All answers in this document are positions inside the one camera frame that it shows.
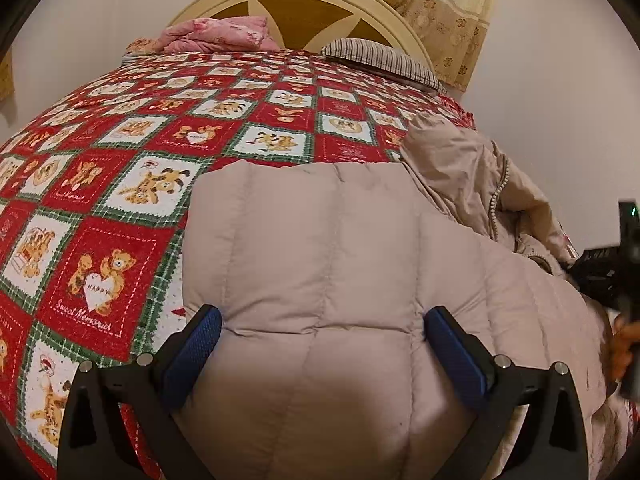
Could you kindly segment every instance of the hand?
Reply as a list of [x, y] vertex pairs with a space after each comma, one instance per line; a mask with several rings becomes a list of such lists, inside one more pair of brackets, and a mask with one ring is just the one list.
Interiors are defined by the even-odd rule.
[[613, 329], [616, 335], [611, 345], [610, 378], [613, 381], [619, 381], [624, 377], [627, 367], [634, 359], [630, 352], [631, 345], [640, 343], [640, 322], [625, 325], [623, 316], [618, 316]]

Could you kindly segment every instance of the striped pillow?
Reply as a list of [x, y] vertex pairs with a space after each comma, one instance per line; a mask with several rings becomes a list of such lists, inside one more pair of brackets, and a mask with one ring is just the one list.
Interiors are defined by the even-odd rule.
[[428, 67], [399, 50], [375, 41], [340, 38], [324, 47], [322, 54], [327, 57], [346, 59], [372, 66], [410, 81], [427, 85], [439, 93], [446, 93], [436, 75]]

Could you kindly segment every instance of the blue gripper pad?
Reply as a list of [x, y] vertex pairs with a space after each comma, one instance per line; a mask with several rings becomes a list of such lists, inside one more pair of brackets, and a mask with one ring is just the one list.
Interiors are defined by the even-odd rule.
[[470, 410], [480, 412], [486, 402], [486, 377], [438, 308], [425, 314], [424, 331], [458, 398]]
[[212, 308], [191, 332], [162, 378], [160, 401], [168, 412], [179, 410], [220, 339], [222, 314]]

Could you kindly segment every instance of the bedsheet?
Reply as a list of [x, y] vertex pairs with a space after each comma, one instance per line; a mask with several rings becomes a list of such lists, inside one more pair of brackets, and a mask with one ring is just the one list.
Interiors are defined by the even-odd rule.
[[55, 476], [78, 363], [128, 362], [184, 327], [181, 246], [200, 174], [238, 158], [393, 161], [418, 111], [474, 127], [453, 99], [308, 52], [180, 54], [102, 76], [9, 140], [0, 150], [0, 412], [41, 475]]

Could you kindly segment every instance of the cream headboard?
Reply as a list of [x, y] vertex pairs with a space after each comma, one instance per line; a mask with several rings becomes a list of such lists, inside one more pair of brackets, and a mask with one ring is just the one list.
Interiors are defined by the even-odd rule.
[[364, 38], [400, 48], [432, 67], [416, 33], [382, 0], [197, 0], [171, 25], [231, 16], [266, 16], [271, 35], [282, 47], [320, 52], [337, 38]]

